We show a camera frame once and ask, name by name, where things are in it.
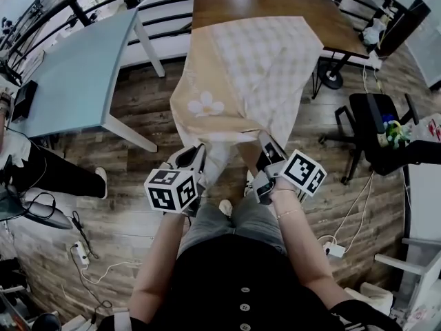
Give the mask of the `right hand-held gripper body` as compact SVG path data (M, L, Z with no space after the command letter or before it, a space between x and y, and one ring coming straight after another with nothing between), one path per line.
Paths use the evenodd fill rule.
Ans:
M327 176L325 169L299 150L290 157L278 145L268 143L256 164L258 174L252 187L258 203L271 204L270 193L276 186L277 178L284 178L300 190L300 201L308 195L314 196Z

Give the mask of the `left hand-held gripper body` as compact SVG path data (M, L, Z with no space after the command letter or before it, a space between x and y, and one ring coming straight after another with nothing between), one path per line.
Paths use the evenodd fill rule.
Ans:
M201 204L204 187L198 182L204 164L173 168L162 162L145 180L144 188L153 210L195 216Z

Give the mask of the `beige checkered flower tablecloth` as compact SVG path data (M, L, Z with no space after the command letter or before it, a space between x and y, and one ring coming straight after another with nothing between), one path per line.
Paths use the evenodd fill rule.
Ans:
M185 146L204 144L212 186L260 131L287 145L322 43L302 17L257 17L192 31L170 106Z

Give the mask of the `person's right forearm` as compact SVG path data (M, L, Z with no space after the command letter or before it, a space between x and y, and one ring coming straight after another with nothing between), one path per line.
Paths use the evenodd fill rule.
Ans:
M351 296L334 280L328 258L309 226L294 189L280 177L270 193L285 248L300 283L332 309Z

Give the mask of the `person's right white shoe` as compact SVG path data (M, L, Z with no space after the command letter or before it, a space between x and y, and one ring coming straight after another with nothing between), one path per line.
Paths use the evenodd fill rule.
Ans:
M253 192L253 181L254 181L254 177L252 173L248 170L246 175L244 194L243 194L244 197L246 197L248 194L251 194Z

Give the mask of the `person's grey trousers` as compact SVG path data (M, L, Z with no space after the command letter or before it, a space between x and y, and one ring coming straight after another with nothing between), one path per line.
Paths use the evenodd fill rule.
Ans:
M253 239L271 245L286 254L279 224L271 210L256 202L252 195L241 199L227 217L221 209L204 203L198 209L191 228L181 241L178 253L204 241L227 234Z

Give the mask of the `round black stand base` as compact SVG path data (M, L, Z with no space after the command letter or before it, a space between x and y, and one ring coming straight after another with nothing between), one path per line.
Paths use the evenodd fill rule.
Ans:
M332 90L340 89L343 86L343 78L340 73L343 64L341 62L332 63L320 59L318 61L317 74L321 83Z

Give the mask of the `white power strip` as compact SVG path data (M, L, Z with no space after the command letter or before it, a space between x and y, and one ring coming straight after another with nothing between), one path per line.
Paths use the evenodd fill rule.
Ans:
M86 252L84 245L80 241L76 241L74 243L74 249L76 250L76 253L78 254L82 265L87 266L90 264L90 260L88 258L88 253Z
M326 255L342 258L345 254L345 247L332 242L326 242L323 246Z

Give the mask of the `grey stand base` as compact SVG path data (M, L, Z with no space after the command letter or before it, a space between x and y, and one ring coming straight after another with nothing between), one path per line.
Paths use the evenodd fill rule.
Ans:
M39 202L42 195L49 196L50 202ZM48 192L41 192L33 200L24 199L22 206L25 210L24 217L33 222L61 230L72 229L71 221L58 209L56 199Z

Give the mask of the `white desk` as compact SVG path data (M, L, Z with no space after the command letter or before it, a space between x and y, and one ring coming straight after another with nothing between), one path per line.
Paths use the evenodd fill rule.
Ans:
M441 165L407 167L404 236L441 242Z

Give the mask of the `light blue table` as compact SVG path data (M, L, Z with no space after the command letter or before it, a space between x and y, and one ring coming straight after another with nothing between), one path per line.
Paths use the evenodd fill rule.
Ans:
M26 119L10 122L27 137L102 127L134 145L156 152L156 144L110 113L123 52L135 33L159 77L165 71L139 18L128 10L62 39L45 53L31 80L37 83Z

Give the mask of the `dark wooden table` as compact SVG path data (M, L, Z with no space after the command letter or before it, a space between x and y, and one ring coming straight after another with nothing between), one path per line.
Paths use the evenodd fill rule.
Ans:
M369 54L338 6L331 0L194 0L192 30L217 23L255 17L303 17L332 53L332 63L347 64L351 57L367 60ZM321 88L313 73L313 97Z

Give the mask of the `white plastic bag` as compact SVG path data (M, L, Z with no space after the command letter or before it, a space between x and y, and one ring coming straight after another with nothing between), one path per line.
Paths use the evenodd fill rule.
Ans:
M380 33L386 29L381 19L374 19L373 24L362 31L362 42L365 46L377 44L380 40Z

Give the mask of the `black white-striped garment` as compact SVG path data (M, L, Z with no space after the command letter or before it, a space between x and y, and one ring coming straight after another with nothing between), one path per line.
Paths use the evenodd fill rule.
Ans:
M403 331L396 321L365 302L350 299L330 309L338 331Z

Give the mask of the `black box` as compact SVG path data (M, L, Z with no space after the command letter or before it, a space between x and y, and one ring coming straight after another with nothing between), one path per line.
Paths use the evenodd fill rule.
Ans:
M13 123L17 123L28 118L37 87L38 84L35 81L30 80L19 88L17 96L14 100L14 107L11 116L11 121Z

